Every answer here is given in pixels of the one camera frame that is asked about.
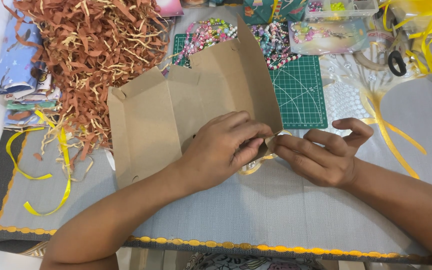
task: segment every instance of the cardboard box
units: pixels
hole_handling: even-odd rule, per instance
[[[179,159],[209,120],[246,110],[283,129],[278,101],[258,42],[241,17],[238,38],[189,57],[192,69],[171,65],[167,79],[154,67],[119,88],[107,103],[117,185],[126,187]],[[269,154],[265,143],[258,156]]]

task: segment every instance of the wrapped gift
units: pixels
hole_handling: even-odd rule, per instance
[[[244,22],[249,26],[273,21],[301,21],[307,0],[244,0]]]

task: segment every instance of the cutting mat grid lines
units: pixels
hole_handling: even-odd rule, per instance
[[[186,34],[174,37],[173,54],[183,50]],[[183,66],[186,58],[178,65]],[[325,129],[328,127],[323,83],[317,55],[303,55],[281,69],[270,70],[274,92],[285,129]]]

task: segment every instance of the yellow ribbon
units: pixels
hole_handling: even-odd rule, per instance
[[[29,131],[33,131],[33,130],[41,130],[44,129],[44,127],[36,127],[36,128],[29,128],[24,130],[23,132],[29,132]],[[11,157],[12,162],[14,163],[14,168],[21,174],[24,175],[27,179],[32,179],[32,180],[42,180],[42,179],[48,179],[50,178],[52,175],[51,174],[46,174],[43,175],[41,177],[32,177],[27,175],[26,173],[24,173],[22,170],[19,169],[18,167],[18,163],[15,160],[15,157],[13,156],[13,154],[11,153],[11,144],[13,143],[13,141],[18,138],[18,136],[20,136],[23,132],[16,132],[13,136],[11,136],[11,138],[9,138],[8,142],[6,143],[6,153],[8,153],[8,155]]]
[[[273,16],[274,16],[274,14],[275,14],[276,6],[277,6],[277,5],[278,5],[278,0],[274,0],[274,4],[273,4],[273,11],[271,12],[271,16],[269,16],[269,19],[268,19],[268,23],[269,23],[269,24],[273,22]]]
[[[37,116],[39,116],[41,119],[43,119],[48,125],[50,125],[52,128],[55,128],[54,124],[39,110],[36,110],[34,112]],[[69,193],[71,192],[71,171],[69,166],[69,154],[68,154],[68,145],[66,142],[66,132],[64,131],[64,128],[61,128],[61,134],[57,135],[57,139],[59,140],[59,144],[61,145],[61,150],[63,151],[64,156],[64,166],[66,167],[66,170],[68,172],[68,182],[66,183],[66,190],[64,191],[63,199],[59,203],[56,209],[53,211],[47,213],[47,214],[40,214],[36,212],[33,207],[29,204],[29,202],[24,203],[24,208],[31,214],[35,216],[47,216],[51,215],[52,213],[56,212],[63,204],[66,202],[66,200],[69,197]]]
[[[389,6],[390,3],[400,3],[400,2],[406,2],[406,3],[407,2],[413,2],[414,5],[419,5],[419,4],[423,5],[420,8],[421,10],[425,10],[425,8],[427,9],[427,3],[426,3],[426,1],[422,1],[422,0],[400,0],[400,1],[398,1],[398,0],[393,0],[393,1],[392,0],[387,0],[385,3],[383,3],[382,5],[379,6],[379,8],[382,8],[382,7],[385,8],[382,19],[384,21],[384,29],[386,31],[389,31],[389,32],[392,31],[392,28],[390,29],[386,25],[386,21],[387,21],[386,15],[387,15],[388,6]],[[407,22],[409,22],[411,20],[414,20],[417,17],[425,17],[425,16],[432,16],[432,10],[424,11],[424,12],[421,12],[421,13],[419,13],[418,15],[416,15],[414,17],[407,18],[407,19],[401,21],[400,23],[396,24],[394,26],[394,28],[396,28],[396,29],[400,28],[401,26],[405,25]],[[431,50],[430,50],[430,44],[432,43],[432,38],[431,38],[431,40],[428,43],[426,43],[426,40],[428,39],[428,36],[431,35],[431,34],[432,34],[432,19],[429,22],[428,27],[426,28],[425,31],[409,35],[410,39],[415,39],[415,38],[419,38],[419,37],[423,38],[423,42],[421,44],[421,52],[423,53],[424,57],[426,58],[426,62],[427,62],[427,65],[429,67],[429,70],[418,59],[418,57],[415,54],[413,54],[413,53],[411,53],[409,51],[406,51],[406,53],[409,56],[412,56],[417,61],[418,68],[419,68],[419,70],[421,70],[421,73],[423,73],[423,74],[432,73],[432,53],[431,53]]]

